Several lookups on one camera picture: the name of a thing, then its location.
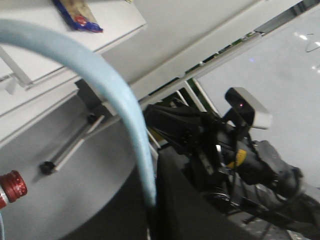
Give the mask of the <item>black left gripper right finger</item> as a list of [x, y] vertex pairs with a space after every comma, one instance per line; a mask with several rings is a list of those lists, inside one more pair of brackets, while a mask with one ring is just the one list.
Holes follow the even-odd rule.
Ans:
[[254, 240], [255, 236], [214, 209], [188, 182], [168, 149], [158, 153], [157, 240]]

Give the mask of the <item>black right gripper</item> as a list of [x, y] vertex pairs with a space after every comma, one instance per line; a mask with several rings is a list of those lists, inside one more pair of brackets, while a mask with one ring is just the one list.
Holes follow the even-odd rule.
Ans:
[[218, 116], [180, 104], [168, 107], [149, 104], [143, 112], [147, 127], [160, 134], [179, 155], [212, 171], [221, 164], [233, 167], [236, 160], [235, 127]]

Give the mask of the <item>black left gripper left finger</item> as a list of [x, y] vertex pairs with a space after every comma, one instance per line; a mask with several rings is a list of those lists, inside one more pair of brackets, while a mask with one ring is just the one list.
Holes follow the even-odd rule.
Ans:
[[63, 240], [146, 240], [148, 221], [137, 167], [112, 199]]

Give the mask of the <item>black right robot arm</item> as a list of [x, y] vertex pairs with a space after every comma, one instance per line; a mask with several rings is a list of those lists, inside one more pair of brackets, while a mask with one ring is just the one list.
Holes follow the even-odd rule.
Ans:
[[217, 210], [246, 212], [319, 239], [320, 191], [268, 141], [251, 138], [252, 111], [230, 108], [219, 116], [177, 101], [175, 107], [150, 104], [143, 115], [149, 128], [187, 157], [183, 174]]

